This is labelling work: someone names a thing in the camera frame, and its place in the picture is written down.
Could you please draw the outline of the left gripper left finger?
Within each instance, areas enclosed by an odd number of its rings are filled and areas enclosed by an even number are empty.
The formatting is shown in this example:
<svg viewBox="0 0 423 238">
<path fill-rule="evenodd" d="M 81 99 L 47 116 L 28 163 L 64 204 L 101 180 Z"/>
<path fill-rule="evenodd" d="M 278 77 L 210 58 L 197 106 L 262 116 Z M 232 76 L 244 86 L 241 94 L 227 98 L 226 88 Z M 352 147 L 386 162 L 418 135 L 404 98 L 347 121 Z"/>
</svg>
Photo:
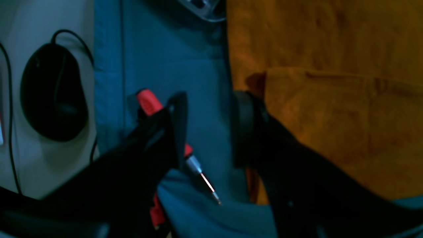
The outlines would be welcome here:
<svg viewBox="0 0 423 238">
<path fill-rule="evenodd" d="M 142 120 L 117 147 L 61 187 L 18 209 L 1 210 L 1 235 L 17 238 L 142 238 L 166 173 L 184 166 L 186 93 Z"/>
</svg>

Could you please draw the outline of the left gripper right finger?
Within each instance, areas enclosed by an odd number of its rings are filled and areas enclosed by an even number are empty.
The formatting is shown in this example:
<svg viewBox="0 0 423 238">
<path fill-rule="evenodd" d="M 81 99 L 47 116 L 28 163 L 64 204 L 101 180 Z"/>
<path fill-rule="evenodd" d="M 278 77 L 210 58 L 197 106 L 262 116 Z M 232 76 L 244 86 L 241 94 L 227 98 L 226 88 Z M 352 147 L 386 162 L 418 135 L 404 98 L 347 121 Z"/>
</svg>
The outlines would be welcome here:
<svg viewBox="0 0 423 238">
<path fill-rule="evenodd" d="M 370 192 L 299 142 L 247 91 L 232 99 L 234 166 L 262 179 L 280 238 L 414 238 L 422 210 Z"/>
</svg>

